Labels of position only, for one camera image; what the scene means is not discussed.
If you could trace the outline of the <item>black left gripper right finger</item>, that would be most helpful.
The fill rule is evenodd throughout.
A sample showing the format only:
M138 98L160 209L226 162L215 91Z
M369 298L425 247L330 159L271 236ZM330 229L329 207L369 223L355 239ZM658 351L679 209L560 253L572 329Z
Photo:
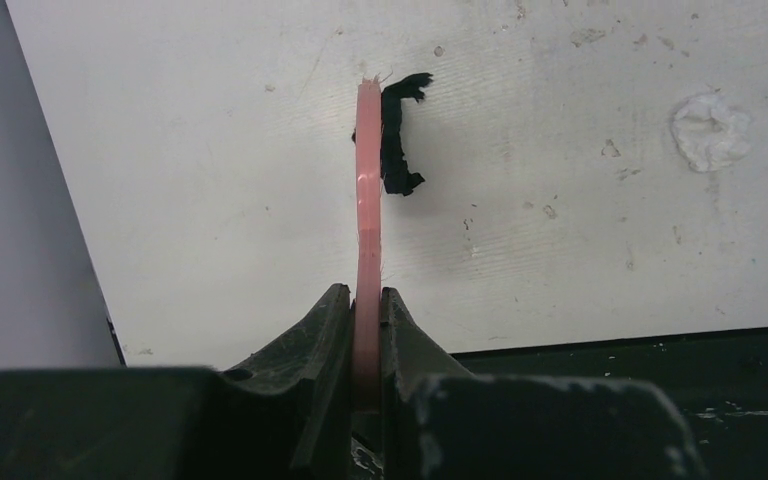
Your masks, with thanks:
M381 303L388 479L704 479L676 405L646 381L474 374Z

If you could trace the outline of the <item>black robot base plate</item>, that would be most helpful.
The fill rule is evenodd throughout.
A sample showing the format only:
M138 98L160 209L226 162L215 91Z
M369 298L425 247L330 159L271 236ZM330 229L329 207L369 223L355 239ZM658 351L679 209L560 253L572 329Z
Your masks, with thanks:
M768 328L458 360L458 477L768 479Z

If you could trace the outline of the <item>pink hand broom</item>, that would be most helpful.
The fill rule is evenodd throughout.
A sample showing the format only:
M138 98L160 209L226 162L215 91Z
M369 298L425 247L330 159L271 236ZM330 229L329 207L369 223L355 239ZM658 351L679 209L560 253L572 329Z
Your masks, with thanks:
M357 282L352 342L352 401L355 411L381 408L381 86L377 77L358 86L356 105Z

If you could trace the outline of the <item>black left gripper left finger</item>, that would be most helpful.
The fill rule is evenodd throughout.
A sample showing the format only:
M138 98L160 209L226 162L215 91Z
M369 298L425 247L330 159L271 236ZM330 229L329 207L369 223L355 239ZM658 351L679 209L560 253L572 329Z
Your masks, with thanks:
M238 365L0 371L0 479L345 479L349 289Z

